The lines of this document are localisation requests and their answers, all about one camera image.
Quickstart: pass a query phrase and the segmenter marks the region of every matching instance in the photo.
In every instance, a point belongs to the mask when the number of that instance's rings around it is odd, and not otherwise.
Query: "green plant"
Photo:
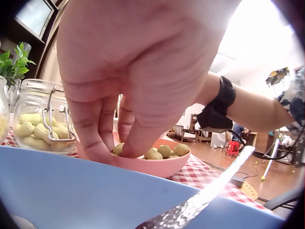
[[[28,63],[35,64],[27,58],[28,51],[24,51],[23,43],[20,46],[17,45],[15,51],[18,58],[14,64],[12,59],[9,58],[10,51],[0,55],[0,75],[7,80],[6,85],[8,86],[14,85],[16,79],[24,78],[23,74],[29,71],[27,68]]]

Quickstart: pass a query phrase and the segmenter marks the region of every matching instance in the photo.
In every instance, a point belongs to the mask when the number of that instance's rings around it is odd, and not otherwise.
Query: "pink bowl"
[[[114,131],[113,132],[114,145],[119,144],[118,138],[119,138],[118,133]],[[178,144],[179,144],[178,142],[159,138],[154,143],[153,147],[159,148],[160,145],[168,145],[171,149],[173,149]],[[89,158],[83,151],[78,139],[76,141],[76,148],[80,158],[89,160]],[[142,160],[141,158],[143,158],[143,156],[139,158],[124,158],[124,157],[117,157],[112,155],[113,163],[111,165],[121,167],[124,169],[138,171],[141,173],[147,173],[153,176],[168,178],[176,174],[180,169],[182,169],[182,167],[186,164],[190,156],[190,153],[191,152],[179,158],[165,159],[165,160]]]

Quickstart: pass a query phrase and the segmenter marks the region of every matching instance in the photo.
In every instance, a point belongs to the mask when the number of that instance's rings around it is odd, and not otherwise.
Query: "finger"
[[[160,137],[161,133],[162,129],[142,126],[135,119],[123,146],[122,157],[137,158],[142,156]]]
[[[80,103],[67,98],[67,102],[85,154],[92,161],[111,164],[112,155],[98,133],[102,100]]]
[[[117,105],[118,95],[107,96],[102,99],[102,109],[99,117],[99,135],[103,142],[112,151],[114,148],[113,142],[113,116]]]
[[[119,121],[117,124],[118,133],[121,142],[126,141],[133,122],[134,122],[134,116],[131,111],[130,100],[125,96],[123,96],[120,102]]]

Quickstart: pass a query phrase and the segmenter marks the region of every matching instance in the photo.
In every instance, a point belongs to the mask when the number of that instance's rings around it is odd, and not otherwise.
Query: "glass jar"
[[[9,104],[4,93],[6,79],[0,76],[0,145],[9,132]]]
[[[14,110],[13,132],[21,148],[71,153],[76,133],[63,85],[40,79],[24,80]]]

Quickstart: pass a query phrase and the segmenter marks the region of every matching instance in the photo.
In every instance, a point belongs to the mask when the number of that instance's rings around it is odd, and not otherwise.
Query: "black wrist strap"
[[[226,115],[234,100],[235,88],[230,80],[222,76],[218,95],[197,115],[201,129],[216,133],[232,129],[233,122]]]

